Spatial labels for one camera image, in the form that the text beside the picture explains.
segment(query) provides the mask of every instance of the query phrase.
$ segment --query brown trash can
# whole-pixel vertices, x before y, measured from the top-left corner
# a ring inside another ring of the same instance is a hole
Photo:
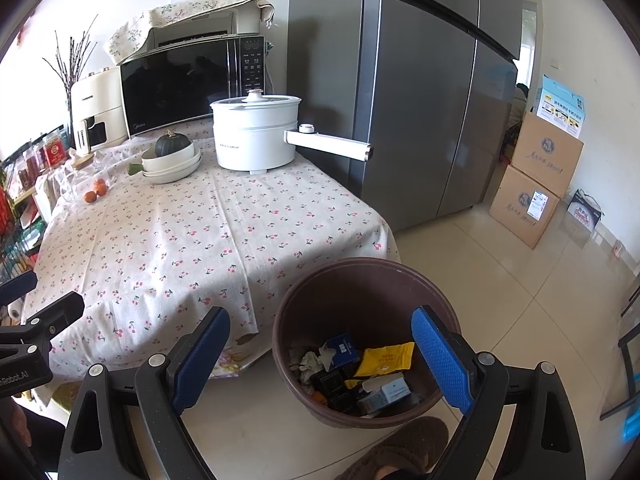
[[[336,412],[307,396],[288,367],[289,349],[319,348],[347,333],[359,350],[413,341],[411,316],[422,304],[434,309],[452,332],[460,324],[449,301],[427,278],[409,267],[379,258],[345,258],[319,267],[286,293],[273,327],[273,356],[293,394],[321,422],[338,428],[388,428],[404,424],[432,408],[442,397],[431,372],[415,348],[404,378],[415,402],[405,397],[385,416],[361,418]]]

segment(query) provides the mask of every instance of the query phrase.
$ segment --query brown slipper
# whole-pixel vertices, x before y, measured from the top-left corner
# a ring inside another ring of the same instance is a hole
[[[449,430],[439,418],[416,418],[371,448],[335,480],[371,480],[385,465],[425,473],[438,461],[448,441]]]

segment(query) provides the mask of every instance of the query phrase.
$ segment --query tile floor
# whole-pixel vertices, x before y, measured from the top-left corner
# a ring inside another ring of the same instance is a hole
[[[530,250],[488,215],[501,173],[484,203],[397,234],[402,261],[449,298],[475,350],[491,350],[508,365],[555,364],[588,478],[606,480],[628,449],[620,440],[625,413],[604,422],[598,415],[625,394],[615,343],[634,277],[603,240],[578,240],[564,210]],[[429,414],[451,433],[460,418],[444,400]],[[151,478],[162,478],[139,413],[132,416]],[[505,408],[479,479],[492,478],[512,416]],[[183,421],[218,480],[331,480],[390,431],[337,430],[316,421],[282,383],[270,354],[240,378],[210,381]]]

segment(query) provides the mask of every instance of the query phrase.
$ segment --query white bowl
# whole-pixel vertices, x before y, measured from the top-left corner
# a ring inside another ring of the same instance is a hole
[[[155,175],[155,176],[147,176],[148,174],[143,173],[144,178],[146,178],[152,184],[168,184],[169,182],[175,182],[176,180],[180,180],[181,178],[185,178],[189,176],[191,173],[198,169],[200,165],[201,157],[197,157],[194,162],[183,168],[179,171],[175,171],[169,174]]]
[[[142,167],[149,173],[169,170],[187,160],[192,159],[196,154],[196,147],[193,142],[186,148],[169,155],[156,156],[156,147],[149,148],[142,154]]]
[[[190,167],[195,163],[196,159],[199,159],[202,156],[202,151],[198,151],[195,156],[192,156],[189,160],[185,160],[184,162],[174,166],[172,168],[168,168],[167,170],[162,171],[143,171],[144,176],[163,176],[166,174],[176,173],[177,171],[183,170],[184,168]]]

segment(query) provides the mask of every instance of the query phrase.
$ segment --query electric cooking pot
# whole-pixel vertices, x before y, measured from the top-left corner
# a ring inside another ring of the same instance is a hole
[[[370,159],[373,147],[366,142],[317,134],[312,124],[300,124],[297,129],[300,101],[298,97],[263,96],[262,90],[249,90],[247,97],[211,104],[218,164],[228,170],[265,173],[289,164],[296,146]]]

